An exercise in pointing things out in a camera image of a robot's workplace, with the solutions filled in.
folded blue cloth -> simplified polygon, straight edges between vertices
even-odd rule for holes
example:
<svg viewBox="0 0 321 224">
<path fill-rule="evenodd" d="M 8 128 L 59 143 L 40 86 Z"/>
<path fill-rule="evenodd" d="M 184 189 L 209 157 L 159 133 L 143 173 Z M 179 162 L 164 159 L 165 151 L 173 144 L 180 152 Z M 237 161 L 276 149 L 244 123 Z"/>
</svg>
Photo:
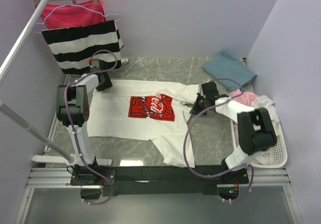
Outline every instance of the folded blue cloth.
<svg viewBox="0 0 321 224">
<path fill-rule="evenodd" d="M 237 57 L 229 51 L 224 50 L 218 57 L 209 61 L 203 66 L 213 78 L 226 77 L 237 81 L 241 86 L 256 77 L 256 74 L 248 69 Z M 240 87 L 228 80 L 218 80 L 227 90 L 235 91 Z"/>
</svg>

white wall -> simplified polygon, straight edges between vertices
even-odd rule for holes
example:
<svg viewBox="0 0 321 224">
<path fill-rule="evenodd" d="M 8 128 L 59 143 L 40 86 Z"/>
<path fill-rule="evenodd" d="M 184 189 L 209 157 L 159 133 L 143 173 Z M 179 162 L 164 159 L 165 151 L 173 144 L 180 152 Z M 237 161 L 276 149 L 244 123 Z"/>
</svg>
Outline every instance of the white wall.
<svg viewBox="0 0 321 224">
<path fill-rule="evenodd" d="M 31 0 L 0 0 L 0 64 L 34 11 Z M 42 35 L 31 34 L 0 86 L 0 99 L 48 134 L 55 112 L 56 87 L 64 75 Z M 0 114 L 0 216 L 13 223 L 18 211 L 34 154 L 44 145 Z"/>
<path fill-rule="evenodd" d="M 104 0 L 123 56 L 247 56 L 276 0 Z"/>
<path fill-rule="evenodd" d="M 286 169 L 305 223 L 320 223 L 321 0 L 278 0 L 247 59 L 254 90 L 275 101 Z"/>
</svg>

t-shirt sleeve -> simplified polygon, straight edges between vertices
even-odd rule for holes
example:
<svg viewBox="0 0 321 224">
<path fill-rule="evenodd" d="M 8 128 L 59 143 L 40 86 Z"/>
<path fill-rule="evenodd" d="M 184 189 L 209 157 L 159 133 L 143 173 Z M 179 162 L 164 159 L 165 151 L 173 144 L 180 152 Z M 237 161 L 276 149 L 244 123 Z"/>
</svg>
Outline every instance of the t-shirt sleeve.
<svg viewBox="0 0 321 224">
<path fill-rule="evenodd" d="M 164 163 L 178 167 L 186 167 L 183 156 L 183 143 L 186 133 L 175 133 L 169 135 L 156 136 L 152 142 L 156 145 L 162 156 Z M 187 138 L 186 157 L 189 165 L 195 167 L 194 153 L 190 136 Z"/>
</svg>

clothes hanger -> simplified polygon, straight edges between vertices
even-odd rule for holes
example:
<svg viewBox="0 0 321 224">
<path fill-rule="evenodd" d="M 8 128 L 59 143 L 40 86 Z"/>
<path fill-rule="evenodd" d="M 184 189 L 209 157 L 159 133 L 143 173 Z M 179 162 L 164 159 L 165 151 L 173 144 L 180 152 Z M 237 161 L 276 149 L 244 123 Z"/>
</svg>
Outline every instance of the clothes hanger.
<svg viewBox="0 0 321 224">
<path fill-rule="evenodd" d="M 64 5 L 55 7 L 55 8 L 44 18 L 43 22 L 38 22 L 38 23 L 36 23 L 36 25 L 44 25 L 45 22 L 46 22 L 46 19 L 47 19 L 56 9 L 62 8 L 62 7 L 65 7 L 65 6 L 81 7 L 81 8 L 84 8 L 84 9 L 86 9 L 86 10 L 89 10 L 89 11 L 91 11 L 91 12 L 98 13 L 98 14 L 102 15 L 103 17 L 118 16 L 118 19 L 117 19 L 117 20 L 114 20 L 114 21 L 115 21 L 115 22 L 119 21 L 119 14 L 109 13 L 109 14 L 104 15 L 104 14 L 101 13 L 101 12 L 98 12 L 98 11 L 95 11 L 95 10 L 92 10 L 92 9 L 89 9 L 89 8 L 84 7 L 84 6 L 81 6 L 81 5 L 75 5 L 75 4 L 68 5 L 68 4 L 67 4 L 67 1 L 68 1 L 68 0 L 65 0 Z"/>
</svg>

laundry basket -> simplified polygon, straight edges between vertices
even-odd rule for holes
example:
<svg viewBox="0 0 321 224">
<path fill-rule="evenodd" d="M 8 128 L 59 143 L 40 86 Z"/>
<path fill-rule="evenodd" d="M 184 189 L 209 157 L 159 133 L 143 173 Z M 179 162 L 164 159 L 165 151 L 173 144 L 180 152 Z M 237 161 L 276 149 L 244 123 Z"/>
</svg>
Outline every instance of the laundry basket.
<svg viewBox="0 0 321 224">
<path fill-rule="evenodd" d="M 239 145 L 238 141 L 238 127 L 237 124 L 231 121 L 231 133 L 232 133 L 232 140 L 233 140 L 233 148 Z M 269 164 L 262 165 L 251 163 L 254 167 L 257 168 L 280 168 L 286 164 L 287 161 L 287 152 L 285 147 L 285 141 L 283 137 L 283 132 L 281 128 L 281 124 L 278 126 L 279 136 L 277 136 L 277 142 L 274 147 L 269 148 L 266 153 L 265 157 L 269 160 Z"/>
</svg>

